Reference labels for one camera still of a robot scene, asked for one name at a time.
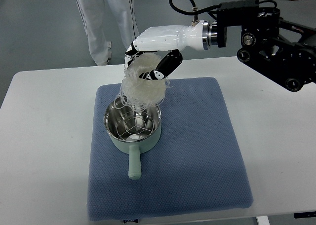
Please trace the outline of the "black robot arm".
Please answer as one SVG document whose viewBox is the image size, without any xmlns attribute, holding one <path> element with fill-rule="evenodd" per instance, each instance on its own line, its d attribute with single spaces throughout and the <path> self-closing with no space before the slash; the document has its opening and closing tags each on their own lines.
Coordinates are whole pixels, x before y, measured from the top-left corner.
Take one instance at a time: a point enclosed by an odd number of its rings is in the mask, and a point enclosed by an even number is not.
<svg viewBox="0 0 316 225">
<path fill-rule="evenodd" d="M 202 46 L 226 46 L 227 27 L 241 27 L 237 58 L 248 67 L 284 87 L 297 92 L 316 80 L 316 31 L 284 20 L 275 1 L 261 7 L 260 0 L 224 2 L 198 10 L 194 0 L 169 0 L 170 6 L 197 22 L 208 13 L 214 22 L 202 23 Z"/>
</svg>

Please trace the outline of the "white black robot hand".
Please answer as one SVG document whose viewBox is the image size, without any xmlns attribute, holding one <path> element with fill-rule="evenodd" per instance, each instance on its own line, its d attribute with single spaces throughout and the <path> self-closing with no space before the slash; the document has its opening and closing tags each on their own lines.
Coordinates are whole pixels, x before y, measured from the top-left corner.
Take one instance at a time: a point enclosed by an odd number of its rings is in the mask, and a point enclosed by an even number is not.
<svg viewBox="0 0 316 225">
<path fill-rule="evenodd" d="M 152 71 L 142 72 L 139 78 L 161 80 L 167 78 L 183 61 L 181 51 L 190 47 L 197 51 L 208 50 L 217 44 L 217 23 L 201 20 L 195 25 L 169 25 L 150 27 L 141 33 L 126 50 L 125 67 L 144 53 L 167 51 L 168 54 Z"/>
</svg>

